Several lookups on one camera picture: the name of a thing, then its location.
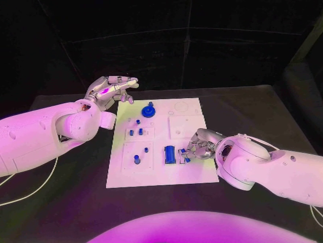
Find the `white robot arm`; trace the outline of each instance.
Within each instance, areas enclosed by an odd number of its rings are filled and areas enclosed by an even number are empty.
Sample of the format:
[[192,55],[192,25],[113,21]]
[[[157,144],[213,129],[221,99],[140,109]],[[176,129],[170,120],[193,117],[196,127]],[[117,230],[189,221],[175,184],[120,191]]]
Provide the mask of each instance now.
[[101,77],[82,100],[0,120],[0,177],[55,159],[94,138],[100,127],[113,129],[117,116],[105,110],[115,100],[133,104],[126,88],[137,88],[137,81],[121,76]]
[[236,188],[249,190],[257,182],[277,196],[323,207],[323,157],[287,150],[268,152],[252,140],[267,144],[247,135],[225,137],[198,129],[182,156],[215,158],[218,175]]

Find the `white board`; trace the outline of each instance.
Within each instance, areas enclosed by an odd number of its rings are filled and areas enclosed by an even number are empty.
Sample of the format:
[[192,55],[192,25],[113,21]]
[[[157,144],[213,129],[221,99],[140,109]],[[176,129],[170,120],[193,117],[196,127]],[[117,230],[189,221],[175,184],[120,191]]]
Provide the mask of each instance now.
[[[141,109],[150,101],[156,115],[146,118]],[[198,128],[206,128],[198,98],[136,100],[133,105],[120,102],[107,188],[219,182],[213,159],[192,159],[183,164],[179,157],[177,151],[186,148]],[[175,146],[176,164],[166,165],[169,145]]]

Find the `black table surface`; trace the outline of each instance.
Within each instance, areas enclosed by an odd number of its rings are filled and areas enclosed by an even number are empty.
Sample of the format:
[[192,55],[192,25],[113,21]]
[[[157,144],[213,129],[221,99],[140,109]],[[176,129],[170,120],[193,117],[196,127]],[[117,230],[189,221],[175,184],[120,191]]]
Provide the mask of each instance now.
[[[130,94],[136,100],[199,97],[209,129],[228,136],[245,133],[281,149],[314,153],[271,86]],[[30,109],[82,97],[38,96]],[[108,111],[117,113],[117,107],[115,102]],[[249,191],[236,189],[222,179],[219,183],[107,189],[113,135],[113,130],[100,129],[94,139],[59,157],[43,188],[23,201],[0,207],[0,242],[87,242],[121,223],[170,211],[241,215],[323,242],[323,229],[308,206],[275,196],[258,184]],[[13,176],[0,187],[0,203],[33,192],[54,162]]]

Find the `blue cylinder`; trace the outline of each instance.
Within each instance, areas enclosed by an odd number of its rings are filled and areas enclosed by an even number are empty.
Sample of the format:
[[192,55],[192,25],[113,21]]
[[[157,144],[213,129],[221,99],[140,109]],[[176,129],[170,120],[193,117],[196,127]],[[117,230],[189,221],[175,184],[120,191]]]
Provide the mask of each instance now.
[[[186,152],[185,148],[182,149],[182,152],[183,152],[183,153]],[[185,158],[185,161],[186,161],[186,162],[190,162],[190,159],[189,159],[189,158]]]
[[147,106],[143,107],[141,109],[141,115],[146,118],[151,118],[156,115],[156,109],[153,107],[153,103],[150,102]]
[[136,155],[134,156],[134,164],[140,164],[141,160],[140,160],[140,157]]
[[166,164],[176,164],[175,146],[166,146],[164,151],[166,151]]

